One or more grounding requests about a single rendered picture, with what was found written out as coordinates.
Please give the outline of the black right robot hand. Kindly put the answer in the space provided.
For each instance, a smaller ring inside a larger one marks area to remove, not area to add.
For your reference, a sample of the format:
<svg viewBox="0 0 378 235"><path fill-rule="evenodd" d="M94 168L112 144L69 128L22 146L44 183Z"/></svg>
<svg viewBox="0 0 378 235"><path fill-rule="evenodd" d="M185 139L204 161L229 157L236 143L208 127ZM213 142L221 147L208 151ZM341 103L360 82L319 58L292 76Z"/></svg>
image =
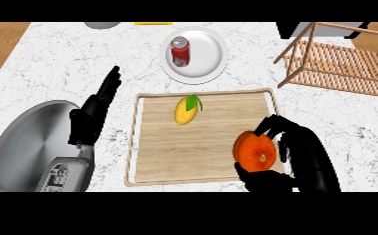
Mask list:
<svg viewBox="0 0 378 235"><path fill-rule="evenodd" d="M316 133L285 117L272 114L260 122L254 134L267 133L270 139L281 134L278 142L281 161L288 161L294 177L273 170L248 172L239 163L235 170L245 188L252 193L340 193L341 187L332 162Z"/></svg>

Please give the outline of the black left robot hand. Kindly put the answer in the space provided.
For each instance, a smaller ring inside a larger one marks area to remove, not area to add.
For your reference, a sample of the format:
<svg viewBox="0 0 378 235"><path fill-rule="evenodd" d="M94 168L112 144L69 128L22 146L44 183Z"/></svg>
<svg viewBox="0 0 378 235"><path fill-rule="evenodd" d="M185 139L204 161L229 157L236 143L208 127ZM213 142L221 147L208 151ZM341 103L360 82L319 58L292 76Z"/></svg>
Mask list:
<svg viewBox="0 0 378 235"><path fill-rule="evenodd" d="M109 71L99 91L87 98L83 106L69 112L71 133L68 143L75 146L93 146L100 136L109 105L121 85L120 67Z"/></svg>

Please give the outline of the orange squash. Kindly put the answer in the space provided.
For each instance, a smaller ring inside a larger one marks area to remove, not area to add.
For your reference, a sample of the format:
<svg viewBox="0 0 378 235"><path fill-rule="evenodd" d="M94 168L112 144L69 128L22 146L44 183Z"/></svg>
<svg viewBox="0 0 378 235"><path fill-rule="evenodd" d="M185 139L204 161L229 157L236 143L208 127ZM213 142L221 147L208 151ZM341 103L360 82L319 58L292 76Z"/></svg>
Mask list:
<svg viewBox="0 0 378 235"><path fill-rule="evenodd" d="M267 171L276 162L276 148L272 139L245 131L233 143L233 160L248 172Z"/></svg>

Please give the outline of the wooden tray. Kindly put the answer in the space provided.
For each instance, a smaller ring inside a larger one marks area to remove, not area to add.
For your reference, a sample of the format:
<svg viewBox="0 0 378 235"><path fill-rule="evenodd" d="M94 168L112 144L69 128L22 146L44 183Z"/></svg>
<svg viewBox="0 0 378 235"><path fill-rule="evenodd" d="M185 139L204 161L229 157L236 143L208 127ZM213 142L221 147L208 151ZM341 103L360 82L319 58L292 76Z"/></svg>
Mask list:
<svg viewBox="0 0 378 235"><path fill-rule="evenodd" d="M174 122L174 107L188 93L136 96L127 186L235 181L232 148L239 134L279 112L273 90L196 94L198 114Z"/></svg>

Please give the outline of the wooden tiered shelf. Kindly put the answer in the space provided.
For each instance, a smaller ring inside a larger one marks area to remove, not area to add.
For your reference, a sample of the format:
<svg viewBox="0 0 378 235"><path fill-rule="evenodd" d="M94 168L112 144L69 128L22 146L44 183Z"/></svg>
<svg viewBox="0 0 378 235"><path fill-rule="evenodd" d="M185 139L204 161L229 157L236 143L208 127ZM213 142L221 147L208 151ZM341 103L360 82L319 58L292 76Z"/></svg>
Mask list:
<svg viewBox="0 0 378 235"><path fill-rule="evenodd" d="M371 29L331 22L310 22L273 61L283 61L286 69L278 87L298 84L378 96L378 53L316 43L320 26L378 36L378 31Z"/></svg>

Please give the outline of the grey round metal pan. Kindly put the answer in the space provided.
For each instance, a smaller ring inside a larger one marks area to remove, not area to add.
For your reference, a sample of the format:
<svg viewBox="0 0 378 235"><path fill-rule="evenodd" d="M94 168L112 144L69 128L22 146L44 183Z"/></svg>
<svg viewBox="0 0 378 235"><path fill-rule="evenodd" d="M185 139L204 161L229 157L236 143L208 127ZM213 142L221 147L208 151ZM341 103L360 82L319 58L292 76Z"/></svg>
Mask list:
<svg viewBox="0 0 378 235"><path fill-rule="evenodd" d="M56 157L77 157L68 143L69 112L78 106L52 100L31 107L13 120L0 135L0 188L4 191L35 191L46 168Z"/></svg>

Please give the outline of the yellow mango with green leaf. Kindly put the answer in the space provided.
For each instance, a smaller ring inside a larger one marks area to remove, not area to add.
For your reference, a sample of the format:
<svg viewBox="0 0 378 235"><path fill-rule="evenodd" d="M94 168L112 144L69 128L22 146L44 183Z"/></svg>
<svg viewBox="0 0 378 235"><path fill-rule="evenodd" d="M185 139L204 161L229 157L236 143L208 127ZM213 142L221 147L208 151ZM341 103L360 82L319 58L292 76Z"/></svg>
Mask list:
<svg viewBox="0 0 378 235"><path fill-rule="evenodd" d="M174 121L179 125L186 125L196 117L198 111L204 110L204 105L196 94L180 99L174 109Z"/></svg>

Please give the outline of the red can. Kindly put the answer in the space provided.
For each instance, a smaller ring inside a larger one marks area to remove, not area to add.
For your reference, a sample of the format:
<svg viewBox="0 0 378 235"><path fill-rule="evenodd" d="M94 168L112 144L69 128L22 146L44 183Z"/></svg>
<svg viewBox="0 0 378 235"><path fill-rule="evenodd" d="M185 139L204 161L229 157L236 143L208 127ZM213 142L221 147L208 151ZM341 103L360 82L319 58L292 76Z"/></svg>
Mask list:
<svg viewBox="0 0 378 235"><path fill-rule="evenodd" d="M177 67L186 67L190 61L190 45L189 40L183 36L177 36L171 40L171 59Z"/></svg>

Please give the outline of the grey round object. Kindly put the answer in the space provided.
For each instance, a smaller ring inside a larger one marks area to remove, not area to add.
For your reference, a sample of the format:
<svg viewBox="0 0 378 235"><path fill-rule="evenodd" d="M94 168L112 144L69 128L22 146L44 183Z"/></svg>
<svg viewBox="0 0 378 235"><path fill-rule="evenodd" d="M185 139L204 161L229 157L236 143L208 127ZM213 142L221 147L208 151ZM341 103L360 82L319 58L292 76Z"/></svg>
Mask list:
<svg viewBox="0 0 378 235"><path fill-rule="evenodd" d="M115 27L121 22L84 22L92 29L103 30Z"/></svg>

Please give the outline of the white plate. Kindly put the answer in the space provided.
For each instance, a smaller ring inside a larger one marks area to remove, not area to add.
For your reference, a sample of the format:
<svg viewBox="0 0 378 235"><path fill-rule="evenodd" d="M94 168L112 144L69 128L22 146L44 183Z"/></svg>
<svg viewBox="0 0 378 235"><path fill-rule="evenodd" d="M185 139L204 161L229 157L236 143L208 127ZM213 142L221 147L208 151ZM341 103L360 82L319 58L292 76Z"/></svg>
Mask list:
<svg viewBox="0 0 378 235"><path fill-rule="evenodd" d="M171 43L183 37L189 43L189 64L177 67L171 54ZM180 83L196 85L214 80L227 65L227 46L220 35L202 27L176 30L164 40L159 64L165 74Z"/></svg>

